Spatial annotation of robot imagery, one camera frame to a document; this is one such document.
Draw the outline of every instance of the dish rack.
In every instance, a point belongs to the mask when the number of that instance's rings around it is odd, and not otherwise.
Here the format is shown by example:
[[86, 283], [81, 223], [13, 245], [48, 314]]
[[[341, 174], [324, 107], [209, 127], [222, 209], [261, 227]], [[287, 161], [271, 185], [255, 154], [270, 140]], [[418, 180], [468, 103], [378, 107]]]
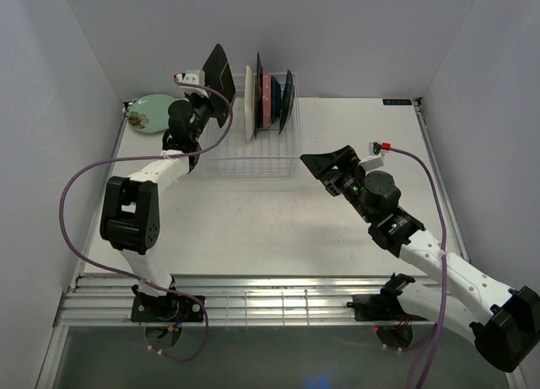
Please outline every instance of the dish rack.
[[[286, 73], [272, 74], [283, 91]], [[279, 120], [267, 130], [258, 130], [257, 136], [246, 141], [244, 115], [244, 88], [246, 76], [233, 75], [236, 98], [233, 105], [233, 125], [221, 144], [207, 154], [203, 154], [206, 165], [213, 173], [221, 176], [291, 176], [296, 172], [298, 158], [302, 150], [300, 136], [300, 107], [298, 86], [293, 74], [293, 110], [285, 128], [279, 134]], [[210, 121], [201, 136], [202, 146], [214, 143], [223, 133], [217, 121]]]

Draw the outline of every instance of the white wall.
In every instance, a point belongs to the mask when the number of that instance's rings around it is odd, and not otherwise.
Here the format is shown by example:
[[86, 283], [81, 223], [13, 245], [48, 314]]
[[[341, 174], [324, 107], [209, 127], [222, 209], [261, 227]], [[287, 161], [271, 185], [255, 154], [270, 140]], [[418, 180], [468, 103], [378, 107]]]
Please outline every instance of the white wall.
[[298, 74], [308, 96], [423, 95], [474, 0], [68, 0], [124, 100], [177, 92], [221, 42], [235, 73]]
[[[425, 97], [472, 263], [540, 292], [540, 0], [477, 0]], [[540, 386], [540, 348], [523, 363]]]
[[[73, 255], [58, 201], [80, 167], [111, 155], [121, 104], [66, 0], [0, 0], [0, 387], [33, 388]], [[82, 246], [103, 171], [74, 187]]]

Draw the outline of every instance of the white table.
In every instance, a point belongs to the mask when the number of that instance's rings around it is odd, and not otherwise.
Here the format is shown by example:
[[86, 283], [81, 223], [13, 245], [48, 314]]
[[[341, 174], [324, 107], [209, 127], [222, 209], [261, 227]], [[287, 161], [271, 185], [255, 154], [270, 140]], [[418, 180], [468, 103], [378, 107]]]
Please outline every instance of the white table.
[[[300, 99], [304, 153], [326, 153], [350, 144], [360, 158], [368, 143], [387, 141], [414, 152], [429, 165], [412, 106], [384, 106], [380, 99]], [[126, 127], [118, 156], [158, 154], [161, 135]], [[119, 163], [113, 174], [129, 175], [145, 163]], [[428, 180], [421, 167], [389, 154], [383, 170], [402, 190], [400, 204], [440, 236]], [[172, 274], [251, 276], [423, 275], [381, 250], [368, 225], [343, 197], [332, 198], [299, 164], [282, 179], [225, 178], [201, 162], [160, 197], [161, 232], [155, 250]], [[128, 270], [127, 262], [100, 238], [99, 221], [90, 231], [90, 258]], [[455, 250], [449, 229], [447, 248]], [[85, 273], [104, 273], [87, 265]]]

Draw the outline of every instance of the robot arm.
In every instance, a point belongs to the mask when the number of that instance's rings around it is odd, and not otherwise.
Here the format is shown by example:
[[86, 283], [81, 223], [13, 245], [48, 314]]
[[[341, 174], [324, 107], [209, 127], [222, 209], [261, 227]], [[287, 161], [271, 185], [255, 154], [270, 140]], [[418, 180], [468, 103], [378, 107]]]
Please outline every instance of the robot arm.
[[[175, 75], [175, 82], [206, 85], [216, 89], [232, 103], [235, 86], [229, 63], [221, 45], [216, 45], [202, 71]], [[182, 86], [184, 98], [168, 109], [169, 129], [162, 140], [163, 159], [157, 159], [127, 177], [112, 176], [105, 187], [101, 214], [101, 238], [111, 243], [126, 258], [134, 273], [143, 278], [132, 287], [133, 293], [153, 316], [170, 320], [178, 313], [179, 297], [150, 287], [174, 288], [174, 279], [164, 268], [162, 258], [152, 250], [159, 237], [159, 195], [181, 176], [191, 172], [199, 155], [175, 157], [201, 150], [198, 139], [211, 117], [220, 127], [227, 119], [228, 107], [215, 95]]]
[[[303, 154], [300, 159], [331, 195], [345, 196], [370, 224], [368, 233], [380, 248], [440, 282], [444, 253], [439, 242], [398, 206], [401, 192], [392, 176], [375, 170], [382, 165], [381, 150], [389, 147], [373, 143], [374, 155], [362, 161], [350, 146], [329, 154]], [[488, 277], [455, 253], [446, 255], [448, 289], [456, 298], [451, 300], [448, 327], [469, 339], [473, 335], [478, 352], [488, 362], [512, 372], [540, 341], [540, 297], [527, 286], [517, 291]], [[421, 311], [419, 316], [436, 321], [440, 300], [435, 301], [433, 293], [418, 287], [413, 278], [394, 278], [381, 290], [384, 299], [401, 312]], [[413, 299], [416, 294], [425, 295], [422, 305]], [[470, 314], [457, 315], [463, 306]], [[465, 332], [464, 323], [470, 332]]]

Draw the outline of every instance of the black label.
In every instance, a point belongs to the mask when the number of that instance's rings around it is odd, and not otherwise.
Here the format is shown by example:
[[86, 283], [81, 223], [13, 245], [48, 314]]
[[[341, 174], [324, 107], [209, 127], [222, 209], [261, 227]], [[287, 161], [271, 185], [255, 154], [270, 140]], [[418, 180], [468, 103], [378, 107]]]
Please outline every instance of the black label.
[[411, 100], [389, 100], [389, 99], [383, 99], [382, 100], [383, 105], [412, 105], [413, 102]]

